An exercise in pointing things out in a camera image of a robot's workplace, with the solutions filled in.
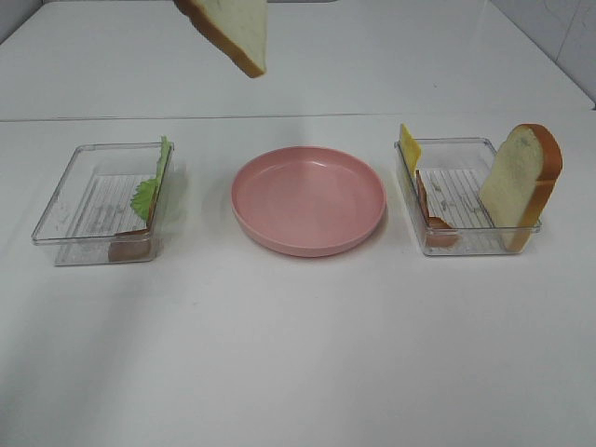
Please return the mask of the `left clear plastic container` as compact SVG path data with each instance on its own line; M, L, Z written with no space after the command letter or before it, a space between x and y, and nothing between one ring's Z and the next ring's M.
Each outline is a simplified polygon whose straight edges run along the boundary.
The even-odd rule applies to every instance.
M110 263L108 249L120 232L144 228L129 202L140 182L156 175L160 141L80 145L71 156L32 233L56 266ZM174 144L152 218L152 252L161 245L169 201Z

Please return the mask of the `right clear plastic container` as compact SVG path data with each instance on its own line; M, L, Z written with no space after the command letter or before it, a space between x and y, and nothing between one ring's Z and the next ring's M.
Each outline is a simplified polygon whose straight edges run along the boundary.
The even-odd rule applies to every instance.
M425 246L426 222L418 196L403 167L398 142L397 177L422 253L426 256L509 255L502 242L504 230L494 226L480 200L482 183L488 177L496 150L484 138L419 139L422 155L417 168L427 190L431 216L442 218L459 236L451 248ZM530 237L542 229L538 222Z

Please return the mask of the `bacon strip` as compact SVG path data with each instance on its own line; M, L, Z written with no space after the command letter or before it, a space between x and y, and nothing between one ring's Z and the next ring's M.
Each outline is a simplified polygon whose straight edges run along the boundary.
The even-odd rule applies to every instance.
M152 217L149 217L143 229L117 233L108 249L108 261L110 263L147 261L152 252L151 226Z
M415 172L415 179L418 202L427 227L425 246L430 248L451 248L459 241L459 236L442 218L430 215L427 203L427 190L419 170Z

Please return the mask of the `pink round plate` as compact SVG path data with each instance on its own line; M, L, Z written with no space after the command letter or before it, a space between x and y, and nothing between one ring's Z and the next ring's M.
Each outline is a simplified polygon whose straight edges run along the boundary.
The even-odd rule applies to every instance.
M243 231L272 251L299 257L355 248L381 223L386 202L383 182L368 164L316 146L257 156L231 187Z

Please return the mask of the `bread slice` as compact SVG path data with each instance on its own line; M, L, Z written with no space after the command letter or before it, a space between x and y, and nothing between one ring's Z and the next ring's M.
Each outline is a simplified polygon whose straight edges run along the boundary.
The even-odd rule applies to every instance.
M562 172L562 152L539 124L516 126L500 145L480 189L483 207L507 251L520 252L549 201Z
M266 73L265 0L178 0L174 4L246 76L257 78Z

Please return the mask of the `clear plastic container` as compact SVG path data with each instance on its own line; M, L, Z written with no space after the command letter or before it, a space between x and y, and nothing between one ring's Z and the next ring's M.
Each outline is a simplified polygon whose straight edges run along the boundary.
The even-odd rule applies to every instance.
M140 182L156 175L160 141L80 145L71 156L32 233L56 266L110 263L108 249L120 232L144 228L129 202ZM152 252L161 245L169 201L174 144L152 218Z
M426 222L418 196L403 167L398 142L397 177L422 253L426 256L509 255L502 242L504 230L494 226L480 200L482 183L488 177L496 150L484 138L419 139L422 155L417 168L427 190L431 216L442 218L459 236L451 248L425 246ZM530 237L542 229L538 222Z

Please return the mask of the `green lettuce leaf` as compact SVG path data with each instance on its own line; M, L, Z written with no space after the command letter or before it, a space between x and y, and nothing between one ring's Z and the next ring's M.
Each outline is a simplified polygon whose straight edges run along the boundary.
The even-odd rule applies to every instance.
M159 159L156 162L156 175L142 181L136 187L135 194L129 204L134 213L141 218L147 226L153 218L157 197L163 182L163 177L169 161L172 143L166 136L161 137Z

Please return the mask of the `yellow cheese slice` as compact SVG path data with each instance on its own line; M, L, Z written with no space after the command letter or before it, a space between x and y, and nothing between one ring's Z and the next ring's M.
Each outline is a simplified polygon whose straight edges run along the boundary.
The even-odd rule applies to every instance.
M415 194L419 196L420 174L417 165L422 155L422 149L404 123L400 124L398 148L400 149L402 164L407 172L407 177Z

